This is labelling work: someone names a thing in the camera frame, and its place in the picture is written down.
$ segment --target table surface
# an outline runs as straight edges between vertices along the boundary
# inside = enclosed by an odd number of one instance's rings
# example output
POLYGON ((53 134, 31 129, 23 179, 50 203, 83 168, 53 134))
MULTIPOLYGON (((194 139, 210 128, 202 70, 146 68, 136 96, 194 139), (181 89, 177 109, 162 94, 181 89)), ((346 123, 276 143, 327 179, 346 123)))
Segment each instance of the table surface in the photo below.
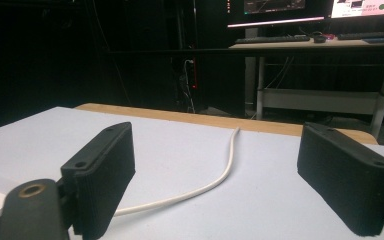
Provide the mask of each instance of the table surface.
MULTIPOLYGON (((232 128, 232 129, 236 127, 240 127, 243 130, 283 134, 283 135, 290 135, 290 136, 301 136, 301 133, 302 133, 301 125, 288 124, 288 123, 257 121, 257 120, 248 120, 248 119, 239 119, 239 118, 227 118, 227 117, 219 117, 219 116, 169 112, 169 111, 141 109, 141 108, 130 108, 130 107, 122 107, 122 106, 95 104, 95 103, 83 104, 76 107, 76 109, 93 111, 93 112, 101 112, 101 113, 135 116, 135 117, 187 122, 187 123, 202 124, 202 125, 214 126, 214 127, 232 128)), ((338 130, 360 143, 378 144, 376 139, 369 133, 365 133, 357 130, 346 130, 346 129, 338 129, 338 130)))
POLYGON ((314 43, 313 40, 305 42, 276 42, 276 43, 247 43, 235 44, 230 49, 270 49, 270 48, 373 48, 384 47, 384 43, 367 43, 363 40, 327 40, 325 43, 314 43))
MULTIPOLYGON (((231 129, 178 119, 220 126, 227 118, 96 104, 78 109, 57 107, 0 128, 0 192, 34 179, 59 179, 67 159, 120 122, 135 126, 137 170, 121 208, 205 186, 226 166, 231 129)), ((233 171, 220 186, 171 207, 114 218, 103 239, 359 239, 298 175, 299 144, 295 136, 241 131, 233 171)), ((368 147, 384 154, 384 146, 368 147)))

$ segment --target white cable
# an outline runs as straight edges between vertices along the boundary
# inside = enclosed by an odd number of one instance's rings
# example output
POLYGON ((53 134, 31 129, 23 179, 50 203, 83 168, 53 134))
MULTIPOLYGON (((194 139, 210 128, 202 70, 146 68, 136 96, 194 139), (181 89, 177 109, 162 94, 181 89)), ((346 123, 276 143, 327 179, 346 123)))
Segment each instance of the white cable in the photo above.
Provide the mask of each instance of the white cable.
POLYGON ((283 71, 285 71, 285 68, 288 66, 288 63, 289 63, 289 57, 286 57, 286 61, 283 64, 282 69, 279 71, 279 73, 276 75, 276 77, 274 77, 273 80, 267 85, 266 88, 269 88, 277 80, 277 78, 280 76, 280 74, 282 74, 283 71))
POLYGON ((131 213, 137 213, 137 212, 141 212, 141 211, 146 211, 146 210, 153 209, 153 208, 169 206, 169 205, 184 201, 186 199, 196 197, 196 196, 203 194, 203 193, 215 188, 216 186, 218 186, 220 183, 222 183, 227 178, 227 176, 229 176, 229 174, 232 170, 235 137, 236 137, 236 134, 238 133, 238 131, 239 131, 239 127, 236 128, 235 131, 233 131, 232 136, 230 137, 229 161, 227 163, 227 166, 226 166, 224 172, 221 174, 221 176, 219 178, 217 178, 214 182, 212 182, 212 183, 210 183, 210 184, 208 184, 202 188, 199 188, 199 189, 184 193, 182 195, 179 195, 177 197, 172 197, 172 198, 168 198, 165 200, 160 200, 157 202, 148 203, 148 204, 144 204, 144 205, 140 205, 140 206, 136 206, 136 207, 117 209, 117 211, 114 214, 114 217, 127 215, 127 214, 131 214, 131 213))
POLYGON ((255 118, 255 116, 257 116, 257 113, 254 113, 254 115, 252 115, 252 117, 249 119, 249 120, 252 120, 255 118))
POLYGON ((286 76, 286 73, 288 72, 289 68, 291 67, 291 64, 292 62, 294 61, 295 57, 292 57, 291 61, 289 61, 289 64, 288 64, 288 67, 286 67, 285 71, 283 72, 282 74, 282 78, 279 80, 279 82, 277 83, 277 86, 276 88, 279 88, 280 84, 283 82, 283 79, 285 78, 286 76))

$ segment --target wooden table edge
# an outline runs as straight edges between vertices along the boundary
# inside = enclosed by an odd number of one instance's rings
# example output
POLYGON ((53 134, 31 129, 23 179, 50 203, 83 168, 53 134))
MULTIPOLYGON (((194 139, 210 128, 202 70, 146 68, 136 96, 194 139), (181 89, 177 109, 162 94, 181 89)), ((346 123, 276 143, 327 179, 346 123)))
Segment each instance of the wooden table edge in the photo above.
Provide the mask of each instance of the wooden table edge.
MULTIPOLYGON (((283 134, 283 135, 290 135, 290 136, 301 136, 301 133, 302 133, 302 125, 289 124, 289 123, 267 122, 267 121, 257 121, 257 120, 240 119, 240 118, 228 118, 228 117, 219 117, 219 116, 210 116, 210 115, 170 112, 170 111, 132 108, 132 107, 114 106, 114 105, 105 105, 105 104, 96 104, 96 103, 82 104, 80 106, 75 107, 75 109, 91 111, 91 112, 100 112, 100 113, 109 113, 109 114, 127 115, 127 116, 134 116, 134 117, 144 117, 144 118, 152 118, 152 119, 160 119, 160 120, 168 120, 168 121, 201 124, 206 126, 231 128, 231 129, 240 127, 241 129, 248 130, 248 131, 283 134)), ((348 130, 348 129, 338 129, 338 130, 360 143, 378 144, 376 139, 369 133, 358 131, 358 130, 348 130)))

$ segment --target black foam block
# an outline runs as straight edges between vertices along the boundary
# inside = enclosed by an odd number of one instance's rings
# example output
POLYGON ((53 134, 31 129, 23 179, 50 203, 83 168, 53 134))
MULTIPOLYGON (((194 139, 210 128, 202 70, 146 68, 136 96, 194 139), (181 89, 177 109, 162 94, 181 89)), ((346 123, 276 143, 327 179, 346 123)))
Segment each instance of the black foam block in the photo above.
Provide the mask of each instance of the black foam block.
POLYGON ((53 180, 24 183, 6 196, 0 218, 0 240, 5 239, 68 239, 53 180))
POLYGON ((298 173, 355 234, 384 225, 384 157, 332 128, 306 123, 298 173))
POLYGON ((76 198, 75 233, 84 239, 100 238, 135 173, 131 124, 104 129, 61 172, 66 194, 76 198))

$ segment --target screw hole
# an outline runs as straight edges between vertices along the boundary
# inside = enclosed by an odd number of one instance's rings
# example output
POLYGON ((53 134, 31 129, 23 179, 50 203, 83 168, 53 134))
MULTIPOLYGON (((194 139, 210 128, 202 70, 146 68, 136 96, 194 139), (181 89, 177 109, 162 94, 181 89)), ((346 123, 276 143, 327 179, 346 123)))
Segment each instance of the screw hole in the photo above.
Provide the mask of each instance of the screw hole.
POLYGON ((383 162, 379 162, 379 161, 375 161, 374 164, 378 165, 378 166, 381 166, 381 167, 384 166, 384 163, 383 162))
POLYGON ((21 198, 29 198, 43 192, 45 188, 46 186, 43 184, 33 184, 23 188, 23 190, 19 192, 18 196, 21 198))
POLYGON ((81 168, 81 167, 86 166, 86 163, 85 163, 85 162, 78 162, 78 163, 76 163, 76 165, 74 165, 74 166, 77 167, 77 168, 81 168))

